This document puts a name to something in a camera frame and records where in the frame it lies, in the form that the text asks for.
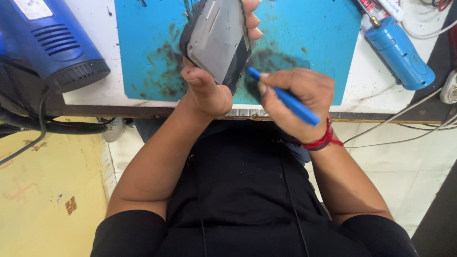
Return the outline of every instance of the smartphone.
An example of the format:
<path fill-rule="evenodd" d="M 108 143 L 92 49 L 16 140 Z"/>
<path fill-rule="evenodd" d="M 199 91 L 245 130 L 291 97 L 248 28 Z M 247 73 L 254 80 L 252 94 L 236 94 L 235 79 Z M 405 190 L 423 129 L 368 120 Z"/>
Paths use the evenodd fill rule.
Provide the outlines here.
<path fill-rule="evenodd" d="M 235 94 L 251 56 L 241 0 L 201 0 L 181 34 L 182 54 Z"/>

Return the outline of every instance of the red thread bracelet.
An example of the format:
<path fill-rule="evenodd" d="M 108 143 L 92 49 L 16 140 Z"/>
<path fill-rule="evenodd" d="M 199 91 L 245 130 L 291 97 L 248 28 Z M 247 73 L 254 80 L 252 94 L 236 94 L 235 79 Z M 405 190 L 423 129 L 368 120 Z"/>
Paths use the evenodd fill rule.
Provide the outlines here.
<path fill-rule="evenodd" d="M 308 149 L 309 151 L 313 151 L 313 150 L 317 151 L 317 150 L 320 150 L 320 149 L 326 147 L 327 145 L 330 145 L 330 143 L 344 146 L 343 142 L 333 139 L 332 126 L 331 126 L 330 120 L 327 118 L 327 132 L 325 132 L 325 135 L 314 143 L 310 143 L 310 144 L 302 143 L 302 146 L 303 146 L 303 148 Z"/>

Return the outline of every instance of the white label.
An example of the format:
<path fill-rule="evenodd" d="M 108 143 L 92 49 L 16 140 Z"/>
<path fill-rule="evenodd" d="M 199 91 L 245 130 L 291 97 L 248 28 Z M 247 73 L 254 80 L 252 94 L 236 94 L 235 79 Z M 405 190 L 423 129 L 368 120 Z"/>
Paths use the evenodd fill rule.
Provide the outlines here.
<path fill-rule="evenodd" d="M 405 12 L 397 4 L 396 0 L 380 0 L 379 2 L 396 21 L 404 19 Z"/>
<path fill-rule="evenodd" d="M 51 9 L 43 0 L 13 0 L 27 19 L 36 20 L 53 15 Z"/>

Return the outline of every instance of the hand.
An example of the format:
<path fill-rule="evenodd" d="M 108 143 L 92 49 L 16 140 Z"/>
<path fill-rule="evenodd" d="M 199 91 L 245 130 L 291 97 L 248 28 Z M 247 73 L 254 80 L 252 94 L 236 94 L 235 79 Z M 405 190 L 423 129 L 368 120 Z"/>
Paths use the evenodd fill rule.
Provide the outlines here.
<path fill-rule="evenodd" d="M 303 122 L 278 99 L 272 86 L 290 90 L 306 107 L 321 118 L 321 122 L 316 127 Z M 324 136 L 334 88 L 335 82 L 330 77 L 303 68 L 281 70 L 271 74 L 262 73 L 259 83 L 265 111 L 278 127 L 306 144 L 315 142 Z"/>
<path fill-rule="evenodd" d="M 246 27 L 252 40 L 257 40 L 263 35 L 257 28 L 260 20 L 252 13 L 259 3 L 259 0 L 243 0 Z M 233 99 L 230 89 L 224 85 L 216 85 L 208 72 L 195 67 L 186 58 L 184 58 L 184 69 L 181 75 L 189 84 L 187 93 L 181 100 L 189 105 L 188 107 L 196 109 L 209 118 L 223 116 L 232 109 Z"/>

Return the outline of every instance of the black t-shirt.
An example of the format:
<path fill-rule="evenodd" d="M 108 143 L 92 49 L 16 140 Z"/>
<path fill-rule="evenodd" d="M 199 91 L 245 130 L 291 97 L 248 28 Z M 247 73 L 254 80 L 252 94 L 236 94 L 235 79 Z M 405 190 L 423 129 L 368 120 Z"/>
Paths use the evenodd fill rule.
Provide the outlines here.
<path fill-rule="evenodd" d="M 308 173 L 273 135 L 228 130 L 191 150 L 167 221 L 132 210 L 97 228 L 91 256 L 417 256 L 406 231 L 375 215 L 333 223 Z M 200 214 L 202 215 L 205 236 Z"/>

